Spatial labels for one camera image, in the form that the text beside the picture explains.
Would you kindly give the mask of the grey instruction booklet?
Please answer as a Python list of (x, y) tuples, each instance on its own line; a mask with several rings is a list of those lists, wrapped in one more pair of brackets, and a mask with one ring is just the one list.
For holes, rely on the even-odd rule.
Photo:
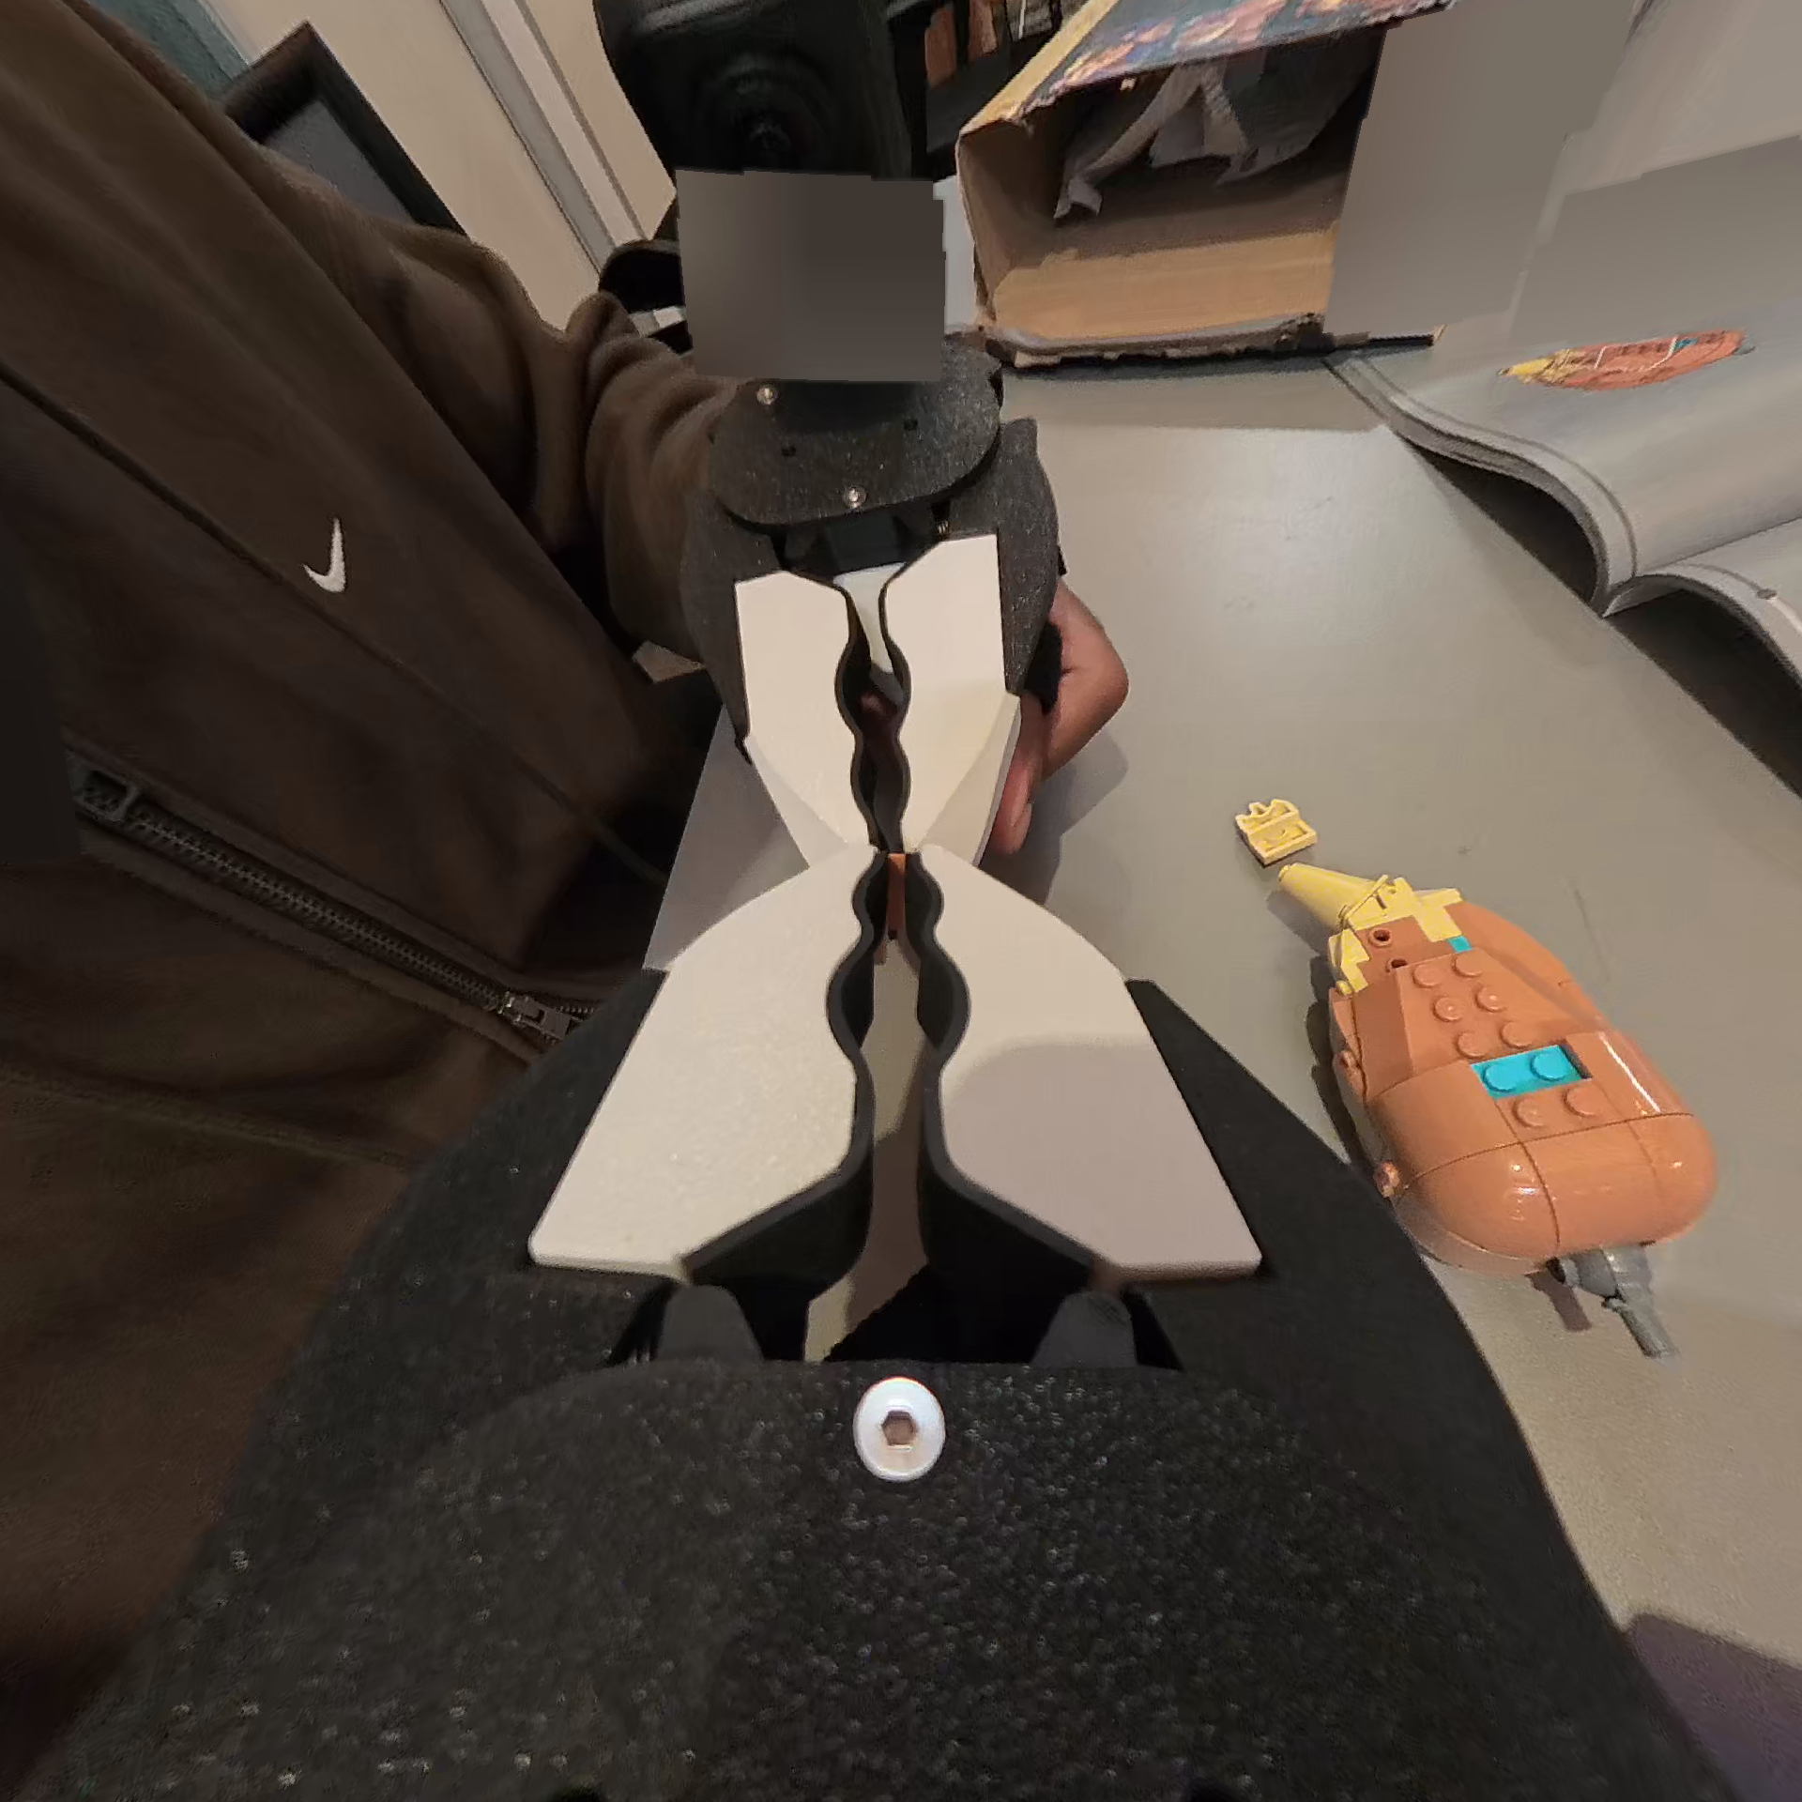
[(1333, 367), (1413, 446), (1565, 506), (1598, 616), (1694, 594), (1799, 678), (1799, 307), (1586, 346), (1369, 349)]

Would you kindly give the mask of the person's left forearm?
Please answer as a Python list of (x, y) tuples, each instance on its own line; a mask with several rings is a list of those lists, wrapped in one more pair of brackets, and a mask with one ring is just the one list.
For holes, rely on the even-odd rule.
[(575, 514), (553, 560), (624, 652), (656, 647), (700, 663), (683, 602), (690, 509), (707, 492), (715, 427), (740, 386), (647, 338), (603, 292), (571, 315), (571, 339)]

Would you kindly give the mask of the brick set box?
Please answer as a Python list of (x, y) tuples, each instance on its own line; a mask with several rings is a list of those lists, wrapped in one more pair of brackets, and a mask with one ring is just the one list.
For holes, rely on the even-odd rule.
[(987, 343), (1048, 370), (1430, 338), (1383, 155), (1449, 12), (1066, 5), (955, 149)]

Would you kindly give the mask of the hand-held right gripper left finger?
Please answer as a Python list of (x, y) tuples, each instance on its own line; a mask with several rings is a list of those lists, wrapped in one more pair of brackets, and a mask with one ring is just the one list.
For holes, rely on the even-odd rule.
[(889, 859), (844, 848), (690, 944), (529, 1241), (549, 1271), (831, 1290), (871, 1216), (863, 1036)]

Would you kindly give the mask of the orange brick model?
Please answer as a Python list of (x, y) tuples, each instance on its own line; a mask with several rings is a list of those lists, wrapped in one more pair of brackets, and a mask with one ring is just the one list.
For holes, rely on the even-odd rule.
[(1669, 1361), (1650, 1252), (1718, 1184), (1671, 1081), (1565, 959), (1461, 891), (1303, 863), (1276, 883), (1325, 930), (1333, 1075), (1395, 1221), (1447, 1267), (1597, 1299)]

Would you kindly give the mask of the grey desk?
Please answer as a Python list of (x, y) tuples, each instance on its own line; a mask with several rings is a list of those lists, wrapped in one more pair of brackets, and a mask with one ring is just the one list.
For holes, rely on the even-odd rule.
[(1134, 692), (997, 873), (1155, 978), (1336, 1157), (1305, 916), (1235, 834), (1457, 886), (1652, 1053), (1721, 1191), (1659, 1255), (1681, 1355), (1557, 1283), (1434, 1275), (1590, 1577), (1745, 1798), (1799, 1798), (1799, 690), (1691, 594), (1615, 618), (1535, 490), (1298, 358), (1014, 375)]

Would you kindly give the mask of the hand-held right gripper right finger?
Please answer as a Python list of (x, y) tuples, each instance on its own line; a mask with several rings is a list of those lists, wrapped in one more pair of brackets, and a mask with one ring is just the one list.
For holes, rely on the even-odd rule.
[(1115, 963), (946, 848), (913, 859), (921, 1225), (979, 1296), (1248, 1277), (1261, 1253)]

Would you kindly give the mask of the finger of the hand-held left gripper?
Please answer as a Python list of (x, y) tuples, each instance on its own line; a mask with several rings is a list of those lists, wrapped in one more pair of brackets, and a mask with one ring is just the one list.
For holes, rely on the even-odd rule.
[(900, 690), (900, 846), (979, 866), (1021, 737), (1021, 699), (1007, 687), (997, 538), (938, 544), (891, 576), (877, 605)]
[(860, 738), (844, 695), (848, 657), (866, 647), (834, 586), (777, 572), (736, 586), (748, 727), (742, 750), (802, 859), (874, 850), (857, 770)]

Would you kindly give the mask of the person's left hand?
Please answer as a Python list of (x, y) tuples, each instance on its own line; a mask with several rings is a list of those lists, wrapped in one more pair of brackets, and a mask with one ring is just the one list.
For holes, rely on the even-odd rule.
[(1108, 628), (1060, 580), (1029, 662), (1021, 726), (990, 830), (992, 855), (1024, 848), (1039, 793), (1113, 721), (1128, 690)]

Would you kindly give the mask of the dark framed panel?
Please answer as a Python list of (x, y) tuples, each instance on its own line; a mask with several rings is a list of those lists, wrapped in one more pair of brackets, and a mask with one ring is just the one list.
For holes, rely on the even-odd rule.
[(310, 21), (236, 75), (220, 106), (250, 139), (356, 208), (463, 236), (459, 220)]

